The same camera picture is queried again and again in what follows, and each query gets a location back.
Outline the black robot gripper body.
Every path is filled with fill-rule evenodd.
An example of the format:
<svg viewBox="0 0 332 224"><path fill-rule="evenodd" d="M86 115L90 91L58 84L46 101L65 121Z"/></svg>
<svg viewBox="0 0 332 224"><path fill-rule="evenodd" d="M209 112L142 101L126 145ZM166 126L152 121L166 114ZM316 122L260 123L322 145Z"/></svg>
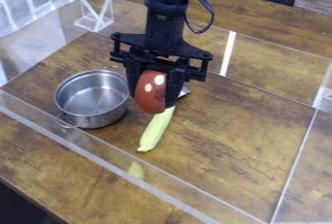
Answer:
<svg viewBox="0 0 332 224"><path fill-rule="evenodd" d="M110 60L136 71L150 69L170 73L180 69L185 81L205 81L213 55L185 41L184 30L188 25L193 33L201 34L211 24L201 30L191 26L188 3L166 4L157 0L145 0L145 5L145 33L112 34L114 49L110 52Z"/></svg>

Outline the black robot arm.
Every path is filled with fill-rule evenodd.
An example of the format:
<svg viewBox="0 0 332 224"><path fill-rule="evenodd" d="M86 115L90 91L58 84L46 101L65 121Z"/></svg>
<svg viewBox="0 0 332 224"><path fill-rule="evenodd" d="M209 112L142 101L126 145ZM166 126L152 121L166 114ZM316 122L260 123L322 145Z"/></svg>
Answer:
<svg viewBox="0 0 332 224"><path fill-rule="evenodd" d="M184 85L205 80L211 52L184 39L189 0L145 0L144 34L112 34L110 59L126 68L130 94L148 113L162 113L177 103ZM199 0L205 7L211 4Z"/></svg>

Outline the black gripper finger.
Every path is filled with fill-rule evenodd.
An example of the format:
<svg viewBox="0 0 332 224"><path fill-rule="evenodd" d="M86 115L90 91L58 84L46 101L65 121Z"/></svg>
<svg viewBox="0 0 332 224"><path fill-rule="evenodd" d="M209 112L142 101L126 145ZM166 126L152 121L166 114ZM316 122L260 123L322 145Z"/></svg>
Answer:
<svg viewBox="0 0 332 224"><path fill-rule="evenodd" d="M166 108L176 106L185 82L188 80L188 66L178 65L168 73Z"/></svg>
<svg viewBox="0 0 332 224"><path fill-rule="evenodd" d="M126 62L126 75L132 96L136 96L137 85L144 69L144 64L140 61L129 60Z"/></svg>

